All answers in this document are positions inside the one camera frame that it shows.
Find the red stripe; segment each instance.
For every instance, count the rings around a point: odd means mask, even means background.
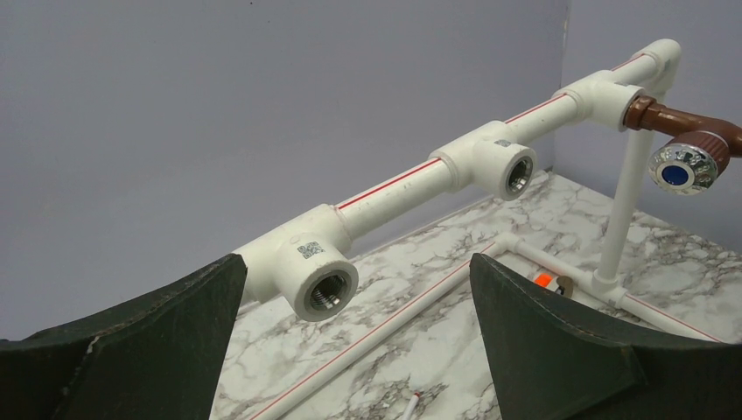
[[[482,249],[480,251],[480,253],[487,251],[493,245],[494,245],[494,242],[493,243],[490,243],[489,245],[486,246],[486,248]],[[258,418],[258,416],[260,416],[262,413],[264,413],[265,411],[267,411],[268,409],[270,409],[271,407],[273,407],[274,405],[276,405],[279,401],[283,400],[286,396],[288,396],[290,393],[294,392],[297,388],[299,388],[300,386],[304,385],[307,381],[309,381],[316,374],[318,374],[319,372],[321,372],[322,370],[324,370],[325,368],[327,368],[328,366],[330,366],[331,364],[333,364],[337,359],[339,359],[340,357],[342,357],[343,354],[346,354],[347,352],[351,351],[351,349],[353,349],[354,347],[358,346],[363,340],[367,339],[368,336],[370,336],[371,334],[375,333],[377,330],[379,330],[379,328],[381,328],[381,327],[385,326],[386,324],[388,324],[392,319],[396,318],[400,313],[404,312],[412,304],[414,304],[415,302],[417,302],[418,300],[420,300],[421,298],[423,298],[423,296],[427,295],[428,293],[430,293],[431,291],[433,291],[435,288],[437,288],[438,286],[440,286],[444,281],[448,280],[449,278],[451,278],[451,276],[453,276],[454,274],[456,274],[457,272],[459,272],[459,270],[463,269],[469,263],[469,261],[471,261],[471,260],[467,260],[463,264],[459,265],[454,271],[452,271],[451,273],[449,273],[448,276],[443,277],[440,281],[438,281],[438,283],[433,284],[428,290],[424,291],[419,296],[417,296],[414,299],[410,300],[405,306],[403,306],[402,308],[400,308],[399,310],[397,310],[395,313],[393,313],[392,316],[390,316],[389,318],[387,318],[387,320],[385,320],[384,322],[382,322],[379,325],[377,325],[373,330],[367,332],[366,335],[364,335],[363,337],[361,337],[360,339],[358,339],[358,341],[354,342],[348,348],[346,348],[345,350],[343,350],[342,352],[340,352],[337,356],[333,357],[332,359],[330,359],[330,361],[328,361],[327,363],[325,363],[324,365],[322,365],[322,367],[320,367],[319,369],[317,369],[314,372],[312,372],[309,376],[305,377],[301,382],[299,382],[296,385],[294,385],[293,387],[291,387],[288,391],[284,392],[277,399],[273,400],[273,402],[271,402],[267,407],[265,407],[264,409],[261,409],[260,411],[258,411],[257,414],[255,414],[254,416],[252,416],[250,418],[250,420],[255,420],[256,418]]]
[[[546,102],[544,102],[544,103],[542,103],[540,105],[537,105],[537,106],[529,109],[528,111],[521,112],[520,114],[514,116],[513,118],[510,118],[509,120],[505,121],[505,124],[512,123],[513,121],[517,120],[518,118],[523,118],[524,116],[527,116],[528,114],[530,114],[530,113],[532,113],[534,111],[537,111],[538,109],[541,109],[541,108],[549,105],[552,102],[556,102],[556,101],[564,98],[566,95],[567,94],[560,94],[559,96],[555,96],[555,97],[549,99],[548,101],[546,101]]]
[[[342,209],[344,209],[344,208],[346,208],[346,207],[348,207],[348,206],[350,206],[352,204],[355,204],[355,203],[357,203],[357,202],[365,199],[366,197],[368,197],[370,195],[376,194],[379,191],[383,190],[384,188],[387,188],[388,186],[392,186],[393,184],[396,184],[397,182],[399,182],[399,181],[401,181],[401,180],[403,180],[403,179],[405,179],[405,178],[407,178],[407,177],[409,177],[409,176],[411,176],[411,175],[413,175],[413,174],[415,174],[417,172],[422,171],[423,169],[427,168],[428,166],[431,166],[431,165],[434,165],[434,164],[440,162],[440,160],[441,160],[440,157],[436,157],[435,159],[431,160],[427,164],[424,164],[424,165],[416,168],[413,171],[409,171],[409,172],[405,173],[404,175],[400,175],[399,177],[392,179],[388,183],[386,183],[384,185],[380,185],[380,186],[374,188],[373,190],[371,190],[369,192],[366,192],[365,194],[361,195],[360,197],[356,197],[355,199],[352,199],[352,200],[348,201],[347,203],[345,203],[343,205],[340,205],[338,207],[338,209],[339,210],[342,210]]]
[[[640,58],[644,57],[645,55],[646,55],[646,54],[645,54],[645,53],[643,52],[643,53],[641,53],[641,54],[637,55],[636,57],[634,57],[634,58],[630,59],[629,61],[625,62],[624,64],[619,64],[619,65],[617,65],[616,67],[612,68],[612,69],[611,69],[611,71],[612,71],[612,72],[615,72],[616,70],[618,70],[618,69],[622,68],[623,66],[625,66],[625,65],[627,65],[627,64],[629,64],[629,63],[633,63],[633,62],[635,62],[636,60],[638,60],[638,59],[640,59]]]
[[[703,331],[695,328],[693,325],[686,324],[681,319],[675,318],[672,315],[670,315],[670,314],[668,314],[666,312],[661,311],[659,308],[656,308],[656,307],[652,306],[651,304],[648,304],[646,302],[643,302],[643,301],[637,299],[636,297],[633,297],[633,296],[629,295],[628,293],[626,294],[626,297],[629,298],[629,299],[631,299],[631,300],[633,300],[634,302],[636,302],[636,303],[638,303],[640,305],[646,306],[647,308],[651,309],[652,311],[659,312],[662,315],[664,315],[664,316],[666,316],[666,317],[668,317],[670,319],[673,319],[673,320],[677,321],[679,324],[683,324],[684,326],[687,326],[688,328],[690,328],[691,330],[695,331],[696,333],[699,333],[699,334],[701,334],[701,335],[703,335],[705,337],[708,337],[708,338],[710,338],[710,339],[712,339],[712,340],[714,340],[714,341],[716,341],[718,343],[721,342],[720,339],[717,339],[716,337],[710,336],[709,334],[707,334],[707,333],[705,333],[705,332],[703,332]]]

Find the faucet handle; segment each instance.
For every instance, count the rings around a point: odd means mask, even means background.
[[[654,153],[649,176],[665,191],[694,195],[711,187],[731,157],[729,145],[721,136],[710,131],[688,131]]]

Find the brown fitting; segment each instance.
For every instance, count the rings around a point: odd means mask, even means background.
[[[706,146],[703,148],[709,153],[716,152],[712,156],[718,163],[726,161],[728,164],[729,158],[742,158],[742,128],[717,118],[668,108],[650,96],[639,96],[632,102],[626,111],[624,124],[632,130],[654,130],[672,137],[687,133],[682,139],[674,138],[671,143],[682,142],[699,147],[703,144]],[[728,151],[719,149],[720,144],[724,142],[712,138],[713,135],[721,137],[726,142]]]

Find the white marble countertop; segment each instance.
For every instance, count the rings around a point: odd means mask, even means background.
[[[411,298],[511,231],[594,270],[612,201],[540,173],[517,201],[488,199],[355,259],[358,293],[337,317],[300,321],[283,299],[256,305],[234,325],[212,408],[250,419],[262,407],[380,324]],[[525,277],[542,270],[498,258]],[[742,340],[740,255],[636,213],[619,271],[631,293],[721,340]],[[621,318],[585,295],[587,305]],[[394,419],[415,391],[418,419],[497,419],[500,412],[469,283],[463,282],[284,418]]]

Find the qr code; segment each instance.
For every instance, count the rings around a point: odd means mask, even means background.
[[[322,247],[320,247],[319,244],[314,241],[302,245],[301,247],[297,248],[297,250],[301,253],[304,259],[311,258],[316,254],[325,252],[325,250],[322,249]]]

